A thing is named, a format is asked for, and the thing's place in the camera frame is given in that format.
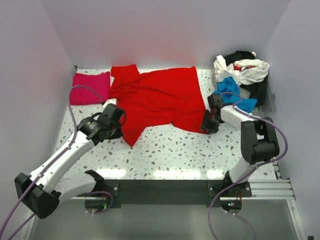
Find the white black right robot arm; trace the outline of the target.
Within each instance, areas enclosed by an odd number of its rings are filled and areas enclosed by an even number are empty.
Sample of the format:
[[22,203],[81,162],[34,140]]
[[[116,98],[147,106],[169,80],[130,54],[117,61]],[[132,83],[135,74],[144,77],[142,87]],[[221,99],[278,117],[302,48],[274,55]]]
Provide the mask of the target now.
[[273,122],[270,118],[251,115],[235,104],[224,102],[220,94],[208,96],[207,101],[209,110],[204,113],[201,131],[206,131],[208,135],[216,134],[222,123],[229,123],[240,130],[241,157],[225,173],[220,188],[245,183],[259,163],[266,163],[280,153]]

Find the red t-shirt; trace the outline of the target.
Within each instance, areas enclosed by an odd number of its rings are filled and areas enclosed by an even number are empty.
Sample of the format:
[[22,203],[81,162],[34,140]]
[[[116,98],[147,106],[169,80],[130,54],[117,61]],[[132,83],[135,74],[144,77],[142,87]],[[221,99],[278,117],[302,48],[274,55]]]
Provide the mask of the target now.
[[194,66],[140,73],[132,64],[113,66],[110,73],[114,81],[109,97],[126,113],[122,132],[131,147],[147,127],[172,124],[202,132],[206,107]]

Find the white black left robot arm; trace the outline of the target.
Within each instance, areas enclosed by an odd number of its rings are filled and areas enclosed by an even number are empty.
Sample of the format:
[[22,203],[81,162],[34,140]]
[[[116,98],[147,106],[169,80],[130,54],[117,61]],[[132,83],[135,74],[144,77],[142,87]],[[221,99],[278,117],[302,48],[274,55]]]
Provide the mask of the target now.
[[105,140],[123,136],[125,111],[108,103],[102,112],[86,117],[76,126],[65,144],[42,166],[30,174],[20,173],[14,179],[18,198],[40,219],[50,216],[62,201],[55,188],[64,174],[88,151]]

